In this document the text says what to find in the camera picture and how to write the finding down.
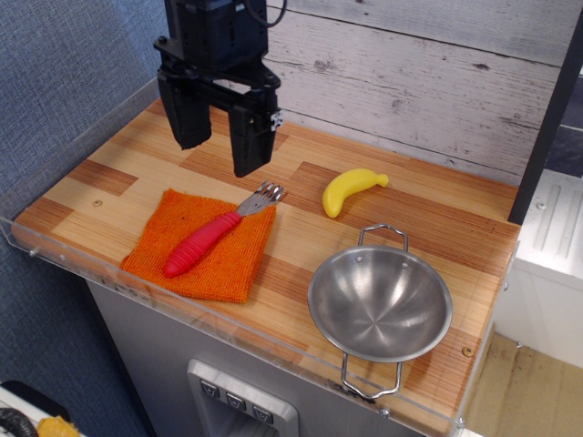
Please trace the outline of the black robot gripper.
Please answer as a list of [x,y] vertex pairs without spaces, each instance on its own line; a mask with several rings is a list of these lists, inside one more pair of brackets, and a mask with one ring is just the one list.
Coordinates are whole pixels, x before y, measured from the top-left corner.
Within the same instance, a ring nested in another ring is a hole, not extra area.
[[159,51],[160,98],[182,149],[211,137],[210,104],[196,79],[229,80],[252,88],[228,110],[234,174],[243,178],[271,161],[281,111],[274,89],[281,80],[263,64],[270,20],[265,1],[167,1],[169,35]]

